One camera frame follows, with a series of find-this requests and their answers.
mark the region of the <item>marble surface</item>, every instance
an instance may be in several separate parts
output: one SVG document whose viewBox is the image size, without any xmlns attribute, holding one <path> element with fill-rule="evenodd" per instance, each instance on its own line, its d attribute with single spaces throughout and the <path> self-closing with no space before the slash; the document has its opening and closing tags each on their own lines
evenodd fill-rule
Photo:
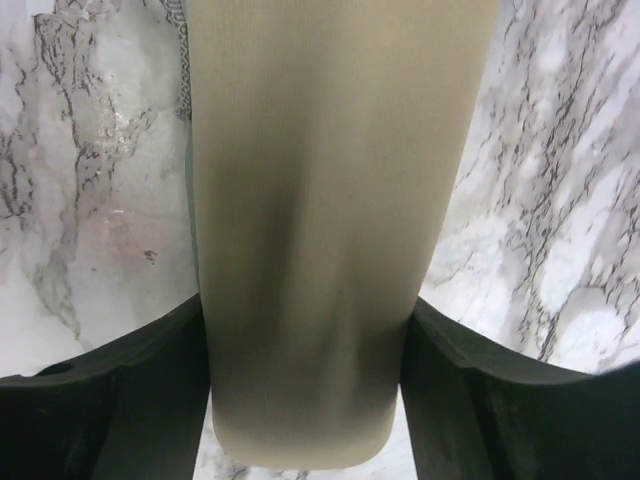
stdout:
<svg viewBox="0 0 640 480">
<path fill-rule="evenodd" d="M 0 376 L 196 291 L 179 3 L 0 0 Z M 640 358 L 639 50 L 638 1 L 504 1 L 425 299 L 554 364 Z M 335 472 L 237 465 L 210 425 L 197 480 L 415 479 L 401 406 Z"/>
</svg>

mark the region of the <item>tan fabric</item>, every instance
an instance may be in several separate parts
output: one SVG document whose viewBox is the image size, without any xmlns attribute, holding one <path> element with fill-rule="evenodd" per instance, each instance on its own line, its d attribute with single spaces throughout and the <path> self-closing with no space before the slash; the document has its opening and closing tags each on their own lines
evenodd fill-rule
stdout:
<svg viewBox="0 0 640 480">
<path fill-rule="evenodd" d="M 496 7 L 190 0 L 214 426 L 238 460 L 340 468 L 387 441 Z"/>
</svg>

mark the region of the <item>black object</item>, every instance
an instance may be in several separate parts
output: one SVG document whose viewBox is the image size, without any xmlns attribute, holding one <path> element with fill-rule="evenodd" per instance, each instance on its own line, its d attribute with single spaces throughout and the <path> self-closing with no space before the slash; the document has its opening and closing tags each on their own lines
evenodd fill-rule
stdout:
<svg viewBox="0 0 640 480">
<path fill-rule="evenodd" d="M 640 478 L 640 364 L 546 365 L 419 300 L 401 386 L 420 480 Z M 35 377 L 0 379 L 0 480 L 192 480 L 208 393 L 195 296 Z"/>
<path fill-rule="evenodd" d="M 640 363 L 553 367 L 420 300 L 401 385 L 420 480 L 640 478 Z"/>
<path fill-rule="evenodd" d="M 34 377 L 0 379 L 0 479 L 191 480 L 208 395 L 195 296 Z"/>
</svg>

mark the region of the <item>white marble countertop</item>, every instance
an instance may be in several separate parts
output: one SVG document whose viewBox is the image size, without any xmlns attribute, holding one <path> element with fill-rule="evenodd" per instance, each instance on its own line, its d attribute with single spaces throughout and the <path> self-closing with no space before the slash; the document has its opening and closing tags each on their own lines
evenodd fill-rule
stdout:
<svg viewBox="0 0 640 480">
<path fill-rule="evenodd" d="M 196 291 L 165 3 L 0 0 L 0 376 Z M 640 358 L 639 51 L 638 1 L 504 1 L 427 301 L 557 365 Z M 336 472 L 236 465 L 210 425 L 197 480 L 415 479 L 401 407 L 384 451 Z"/>
</svg>

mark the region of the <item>marble pattern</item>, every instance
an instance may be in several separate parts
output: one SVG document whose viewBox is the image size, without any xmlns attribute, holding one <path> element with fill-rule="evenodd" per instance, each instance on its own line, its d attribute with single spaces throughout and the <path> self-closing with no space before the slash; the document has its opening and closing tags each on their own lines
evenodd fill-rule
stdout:
<svg viewBox="0 0 640 480">
<path fill-rule="evenodd" d="M 103 345 L 197 289 L 179 3 L 0 0 L 0 376 Z M 424 298 L 551 363 L 640 358 L 639 50 L 640 2 L 504 1 Z M 194 479 L 210 478 L 415 470 L 399 405 L 383 452 L 332 472 L 238 465 L 208 419 Z"/>
</svg>

